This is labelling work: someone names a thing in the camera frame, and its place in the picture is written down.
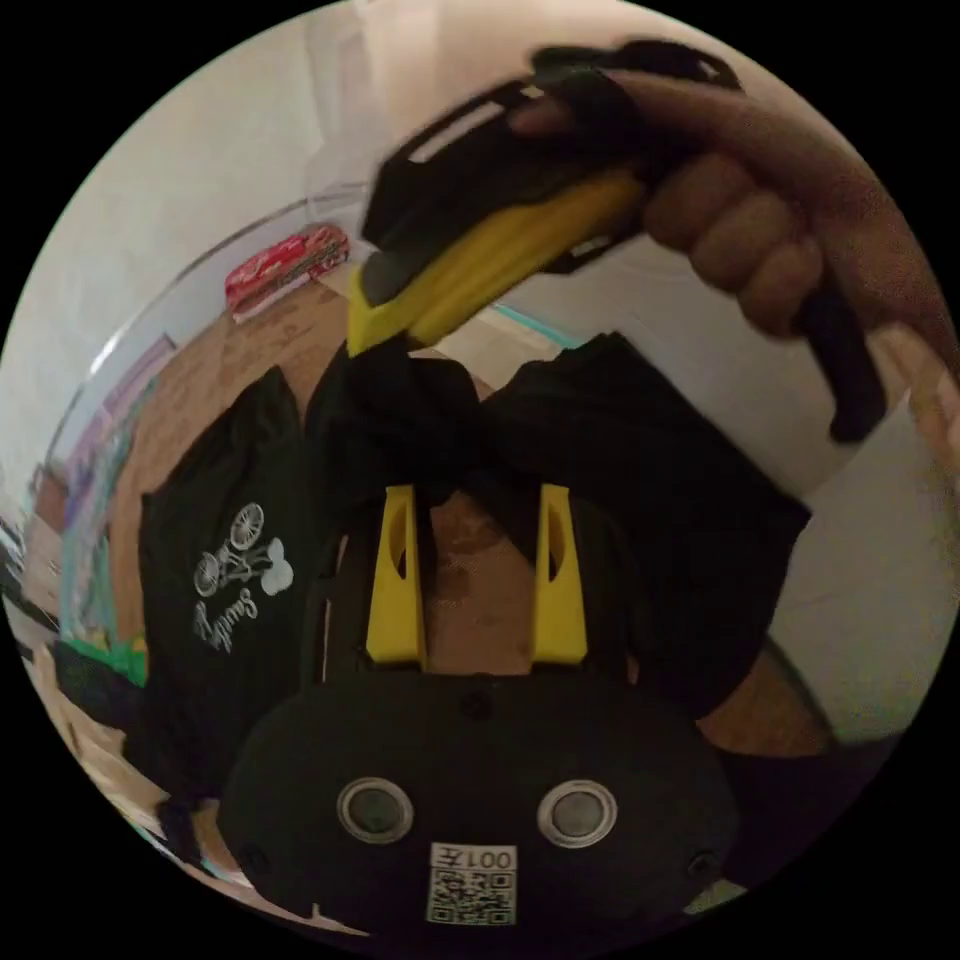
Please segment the person's right hand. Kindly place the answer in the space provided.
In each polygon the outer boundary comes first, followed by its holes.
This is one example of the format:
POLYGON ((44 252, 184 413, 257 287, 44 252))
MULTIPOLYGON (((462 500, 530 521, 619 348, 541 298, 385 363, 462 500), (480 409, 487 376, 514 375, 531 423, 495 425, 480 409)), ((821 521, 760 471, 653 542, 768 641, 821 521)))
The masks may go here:
POLYGON ((647 235, 684 256, 763 335, 796 339, 796 316, 824 260, 809 216, 783 188, 782 159, 763 157, 766 147, 786 143, 766 132, 773 115, 740 92, 635 71, 606 77, 651 131, 689 151, 671 172, 645 182, 647 235))

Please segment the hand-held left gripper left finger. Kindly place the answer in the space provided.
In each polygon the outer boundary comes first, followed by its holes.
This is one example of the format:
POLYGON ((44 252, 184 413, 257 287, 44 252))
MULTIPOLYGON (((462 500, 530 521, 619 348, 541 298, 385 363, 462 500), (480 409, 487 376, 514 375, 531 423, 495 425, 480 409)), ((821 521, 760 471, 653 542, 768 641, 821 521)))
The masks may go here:
POLYGON ((386 489, 365 649, 376 666, 427 661, 414 487, 386 489))

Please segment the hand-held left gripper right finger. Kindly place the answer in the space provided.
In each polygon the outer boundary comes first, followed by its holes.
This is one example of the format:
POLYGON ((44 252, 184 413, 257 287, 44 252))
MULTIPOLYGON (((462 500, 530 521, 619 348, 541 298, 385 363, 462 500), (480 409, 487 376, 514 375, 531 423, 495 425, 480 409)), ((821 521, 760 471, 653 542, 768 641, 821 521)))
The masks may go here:
POLYGON ((570 493, 540 492, 533 601, 533 661, 581 663, 588 640, 570 493))

